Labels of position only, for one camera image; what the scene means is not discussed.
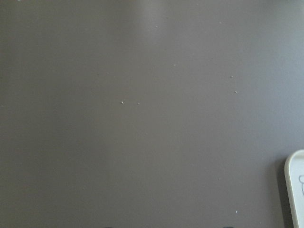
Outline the white rectangular tray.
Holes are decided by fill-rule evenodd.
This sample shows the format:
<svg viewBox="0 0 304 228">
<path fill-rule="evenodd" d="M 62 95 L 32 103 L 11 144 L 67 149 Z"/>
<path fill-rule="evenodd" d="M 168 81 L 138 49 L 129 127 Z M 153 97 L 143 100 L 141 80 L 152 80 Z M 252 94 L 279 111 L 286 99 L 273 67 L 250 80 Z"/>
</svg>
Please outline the white rectangular tray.
<svg viewBox="0 0 304 228">
<path fill-rule="evenodd" d="M 285 180 L 294 228 L 304 227 L 304 151 L 292 153 L 285 162 Z"/>
</svg>

